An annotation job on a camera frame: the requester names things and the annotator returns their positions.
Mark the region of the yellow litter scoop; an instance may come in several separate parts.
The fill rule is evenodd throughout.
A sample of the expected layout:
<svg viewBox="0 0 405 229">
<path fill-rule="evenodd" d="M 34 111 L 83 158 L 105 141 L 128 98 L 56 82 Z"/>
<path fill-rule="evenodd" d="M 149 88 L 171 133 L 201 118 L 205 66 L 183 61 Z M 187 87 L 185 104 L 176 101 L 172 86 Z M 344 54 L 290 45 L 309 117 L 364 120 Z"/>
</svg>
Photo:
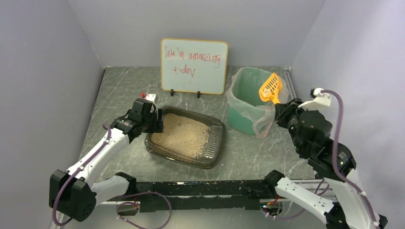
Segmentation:
<svg viewBox="0 0 405 229">
<path fill-rule="evenodd" d="M 281 78 L 276 73 L 272 73 L 259 88 L 258 93 L 261 101 L 271 101 L 273 104 L 279 104 L 279 93 L 281 92 L 282 87 L 283 83 Z"/>
</svg>

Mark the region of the dark grey litter box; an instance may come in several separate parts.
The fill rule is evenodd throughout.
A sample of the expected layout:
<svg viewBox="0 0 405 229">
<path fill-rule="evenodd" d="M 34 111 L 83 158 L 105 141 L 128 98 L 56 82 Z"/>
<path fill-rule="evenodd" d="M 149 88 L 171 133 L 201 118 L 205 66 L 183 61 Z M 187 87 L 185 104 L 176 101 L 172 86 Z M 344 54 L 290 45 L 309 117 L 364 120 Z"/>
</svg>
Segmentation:
<svg viewBox="0 0 405 229">
<path fill-rule="evenodd" d="M 147 134 L 146 150 L 184 165 L 211 169 L 221 154 L 226 127 L 211 116 L 166 105 L 163 133 Z"/>
</svg>

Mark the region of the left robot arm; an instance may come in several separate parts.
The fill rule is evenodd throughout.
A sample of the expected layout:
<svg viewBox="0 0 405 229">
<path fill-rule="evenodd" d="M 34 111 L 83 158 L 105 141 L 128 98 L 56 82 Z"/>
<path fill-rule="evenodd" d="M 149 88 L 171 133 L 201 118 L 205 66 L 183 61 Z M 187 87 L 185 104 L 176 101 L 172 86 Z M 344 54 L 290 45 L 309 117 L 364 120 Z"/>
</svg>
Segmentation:
<svg viewBox="0 0 405 229">
<path fill-rule="evenodd" d="M 156 99 L 155 94 L 137 98 L 125 115 L 103 125 L 106 134 L 82 159 L 65 171 L 53 172 L 49 206 L 55 225 L 64 226 L 73 219 L 84 221 L 102 202 L 137 192 L 136 178 L 123 172 L 102 182 L 96 180 L 113 157 L 135 138 L 163 131 L 163 110 L 156 108 Z"/>
</svg>

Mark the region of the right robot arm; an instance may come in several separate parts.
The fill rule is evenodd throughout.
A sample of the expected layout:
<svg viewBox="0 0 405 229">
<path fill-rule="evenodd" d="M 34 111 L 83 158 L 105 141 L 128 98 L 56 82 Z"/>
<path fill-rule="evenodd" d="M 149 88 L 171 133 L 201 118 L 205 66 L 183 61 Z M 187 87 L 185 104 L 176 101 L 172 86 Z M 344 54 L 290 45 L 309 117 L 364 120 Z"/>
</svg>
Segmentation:
<svg viewBox="0 0 405 229">
<path fill-rule="evenodd" d="M 275 122 L 288 130 L 295 151 L 306 159 L 316 177 L 324 179 L 336 200 L 332 201 L 299 186 L 273 170 L 262 180 L 265 192 L 298 204 L 322 221 L 328 229 L 383 229 L 388 219 L 369 210 L 360 190 L 356 161 L 351 151 L 330 139 L 332 124 L 318 110 L 305 110 L 294 98 L 275 105 Z"/>
</svg>

